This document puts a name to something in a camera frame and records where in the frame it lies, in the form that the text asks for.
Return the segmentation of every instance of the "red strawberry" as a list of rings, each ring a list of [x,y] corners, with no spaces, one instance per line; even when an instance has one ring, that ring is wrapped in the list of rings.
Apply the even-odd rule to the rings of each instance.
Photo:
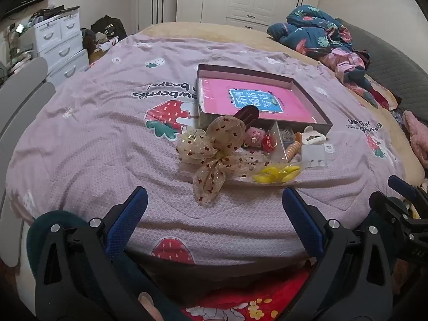
[[[185,125],[177,123],[177,118],[191,118],[189,111],[182,111],[180,100],[170,100],[148,110],[146,119],[155,118],[162,123],[170,123],[172,129],[177,129],[180,133],[183,132]]]
[[[153,249],[151,255],[179,263],[195,264],[187,247],[179,239],[175,238],[162,239]]]

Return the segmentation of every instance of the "pile of clothes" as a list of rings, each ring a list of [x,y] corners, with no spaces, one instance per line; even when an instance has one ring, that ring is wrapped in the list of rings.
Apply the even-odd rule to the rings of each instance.
[[[273,24],[267,33],[284,46],[328,66],[340,82],[374,107],[378,107],[377,101],[384,102],[365,78],[368,53],[354,50],[348,29],[327,13],[309,5],[299,6],[287,17],[287,23]]]

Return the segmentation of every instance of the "beige mattress cover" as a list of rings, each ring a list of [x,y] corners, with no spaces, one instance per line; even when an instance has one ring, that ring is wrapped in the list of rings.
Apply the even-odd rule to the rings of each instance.
[[[275,42],[266,33],[260,31],[238,28],[230,25],[218,25],[207,23],[172,22],[152,25],[142,31],[143,34],[151,37],[193,37],[222,43],[241,43],[249,47],[264,51],[283,52],[306,64],[317,66],[318,62],[304,56],[282,44]],[[399,154],[404,165],[404,180],[412,185],[420,185],[424,181],[425,172],[418,158],[412,151],[405,134],[397,124],[393,116],[386,109],[379,107],[375,109],[367,101],[356,95],[346,87],[347,90],[367,109],[376,114],[379,122],[388,129],[391,142]]]

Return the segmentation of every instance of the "polka dot fabric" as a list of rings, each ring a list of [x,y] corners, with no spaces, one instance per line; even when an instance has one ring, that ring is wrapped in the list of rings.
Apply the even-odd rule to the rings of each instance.
[[[192,263],[236,266],[237,274],[245,264],[250,274],[301,259],[302,244],[282,208],[282,187],[226,178],[214,200],[204,206],[195,200],[200,166],[180,161],[176,145],[179,134],[197,123],[198,64],[294,77],[326,112],[333,122],[327,142],[334,146],[326,153],[327,167],[304,170],[290,183],[326,218],[355,227],[369,213],[372,192],[394,194],[387,180],[402,176],[401,161],[373,152],[356,127],[375,127],[375,117],[324,66],[198,39],[133,35],[120,45],[57,88],[18,142],[6,188],[23,217],[57,209],[85,220],[103,217],[143,186],[148,208],[128,247],[147,258],[161,259],[152,256],[154,248],[171,238],[188,249]],[[393,155],[387,131],[380,127],[376,134],[382,150]],[[32,201],[24,202],[28,192]],[[170,256],[174,260],[175,252],[161,255]]]

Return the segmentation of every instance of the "gray headboard panel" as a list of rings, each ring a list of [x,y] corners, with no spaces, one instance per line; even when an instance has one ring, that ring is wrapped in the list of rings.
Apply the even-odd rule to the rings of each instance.
[[[16,218],[6,200],[5,180],[14,148],[25,129],[55,94],[52,83],[43,83],[48,65],[32,60],[0,88],[0,257],[9,267],[19,260],[22,220]]]

